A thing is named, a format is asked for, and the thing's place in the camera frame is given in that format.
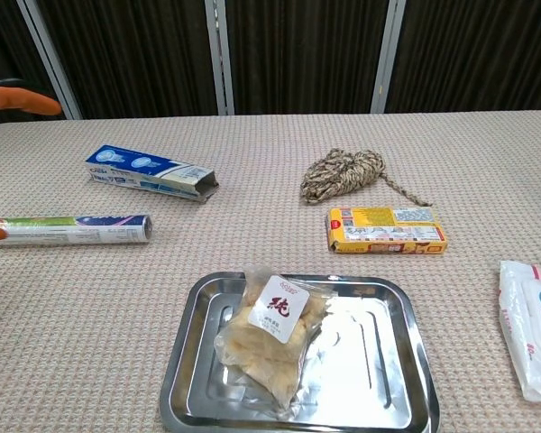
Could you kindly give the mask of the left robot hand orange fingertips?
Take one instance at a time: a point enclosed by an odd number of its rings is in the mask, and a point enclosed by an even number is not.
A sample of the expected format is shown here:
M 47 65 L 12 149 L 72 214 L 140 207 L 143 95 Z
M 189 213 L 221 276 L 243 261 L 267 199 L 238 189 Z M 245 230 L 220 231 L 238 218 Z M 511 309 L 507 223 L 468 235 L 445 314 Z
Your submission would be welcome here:
M 62 112 L 58 101 L 25 88 L 23 82 L 15 78 L 0 80 L 0 111 L 10 109 L 36 115 L 60 115 Z M 13 236 L 0 227 L 0 242 L 7 239 L 9 235 Z

